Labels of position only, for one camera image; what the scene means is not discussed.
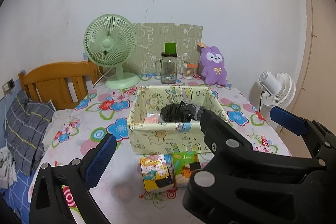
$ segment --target hang tag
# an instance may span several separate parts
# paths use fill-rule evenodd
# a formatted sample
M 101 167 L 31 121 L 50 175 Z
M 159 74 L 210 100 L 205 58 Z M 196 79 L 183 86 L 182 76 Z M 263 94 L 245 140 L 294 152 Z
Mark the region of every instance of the hang tag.
M 200 46 L 201 48 L 206 48 L 207 47 L 207 45 L 203 44 L 202 42 L 198 42 L 197 45 Z

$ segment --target green cap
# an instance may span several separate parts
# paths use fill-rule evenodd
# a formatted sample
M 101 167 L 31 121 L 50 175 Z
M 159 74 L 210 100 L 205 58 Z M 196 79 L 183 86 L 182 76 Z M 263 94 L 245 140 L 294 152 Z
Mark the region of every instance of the green cap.
M 173 42 L 165 43 L 165 53 L 166 54 L 176 53 L 176 43 L 173 43 Z

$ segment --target gray plaid fabric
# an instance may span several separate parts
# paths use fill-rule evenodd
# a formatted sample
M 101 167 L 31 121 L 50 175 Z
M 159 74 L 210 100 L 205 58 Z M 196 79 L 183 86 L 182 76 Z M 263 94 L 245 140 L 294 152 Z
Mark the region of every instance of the gray plaid fabric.
M 42 140 L 53 113 L 50 105 L 28 99 L 22 90 L 6 114 L 4 132 L 7 147 L 16 166 L 27 176 L 37 168 L 44 155 Z

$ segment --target fan center cap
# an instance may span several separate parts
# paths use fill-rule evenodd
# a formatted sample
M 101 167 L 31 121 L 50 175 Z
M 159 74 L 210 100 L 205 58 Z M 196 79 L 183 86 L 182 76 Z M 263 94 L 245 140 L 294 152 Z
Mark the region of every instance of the fan center cap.
M 113 46 L 112 38 L 109 38 L 109 37 L 104 38 L 103 43 L 102 43 L 102 47 L 107 50 L 111 46 Z

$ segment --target yellow bow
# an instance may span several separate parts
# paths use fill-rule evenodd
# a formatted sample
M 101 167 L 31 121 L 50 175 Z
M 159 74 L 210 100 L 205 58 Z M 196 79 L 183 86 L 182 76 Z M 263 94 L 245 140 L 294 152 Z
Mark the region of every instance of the yellow bow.
M 213 70 L 216 72 L 217 75 L 220 75 L 222 71 L 221 68 L 213 68 Z

